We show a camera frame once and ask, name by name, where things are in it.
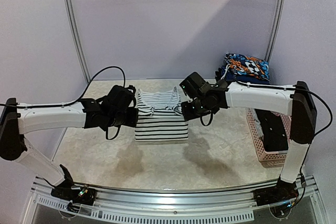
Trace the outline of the black white striped shirt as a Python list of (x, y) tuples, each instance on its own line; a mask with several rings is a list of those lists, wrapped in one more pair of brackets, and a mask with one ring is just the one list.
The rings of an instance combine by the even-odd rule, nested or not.
[(188, 121), (182, 114), (177, 87), (164, 92), (138, 91), (139, 116), (134, 130), (137, 142), (188, 140)]

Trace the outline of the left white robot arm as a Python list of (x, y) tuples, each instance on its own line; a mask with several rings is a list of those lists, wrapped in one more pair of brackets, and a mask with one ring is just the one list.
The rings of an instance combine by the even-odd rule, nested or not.
[(18, 104), (15, 98), (10, 98), (1, 114), (1, 158), (26, 166), (67, 200), (73, 200), (78, 188), (69, 171), (62, 165), (54, 165), (36, 150), (25, 134), (68, 127), (98, 127), (105, 133), (110, 127), (135, 127), (139, 112), (135, 92), (134, 86), (115, 85), (101, 98), (84, 98), (69, 104)]

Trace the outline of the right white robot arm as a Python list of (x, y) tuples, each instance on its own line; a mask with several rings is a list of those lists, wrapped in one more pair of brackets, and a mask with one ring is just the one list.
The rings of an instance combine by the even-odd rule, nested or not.
[(299, 175), (316, 130), (316, 106), (305, 82), (272, 86), (239, 81), (227, 83), (221, 79), (211, 85), (193, 72), (180, 83), (180, 87), (190, 98), (181, 104), (186, 121), (228, 108), (251, 108), (290, 116), (290, 143), (280, 173), (281, 182), (272, 188), (271, 196), (282, 201), (291, 194), (290, 183)]

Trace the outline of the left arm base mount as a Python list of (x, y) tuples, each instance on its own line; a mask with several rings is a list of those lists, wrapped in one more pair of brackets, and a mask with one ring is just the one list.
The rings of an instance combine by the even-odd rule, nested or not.
[(66, 169), (62, 164), (60, 164), (60, 168), (64, 173), (65, 180), (59, 185), (53, 186), (51, 195), (59, 199), (72, 201), (73, 204), (92, 206), (97, 196), (97, 190), (90, 188), (87, 185), (75, 185), (68, 169)]

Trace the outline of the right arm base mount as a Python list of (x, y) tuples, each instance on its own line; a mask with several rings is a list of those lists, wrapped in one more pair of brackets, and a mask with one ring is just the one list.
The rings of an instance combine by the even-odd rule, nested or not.
[(296, 182), (288, 183), (279, 177), (274, 186), (253, 190), (253, 199), (258, 206), (271, 205), (294, 199), (294, 202), (289, 204), (290, 207), (293, 207), (302, 200), (306, 192), (307, 183), (303, 173), (300, 173), (300, 182), (303, 188), (301, 195), (299, 194)]

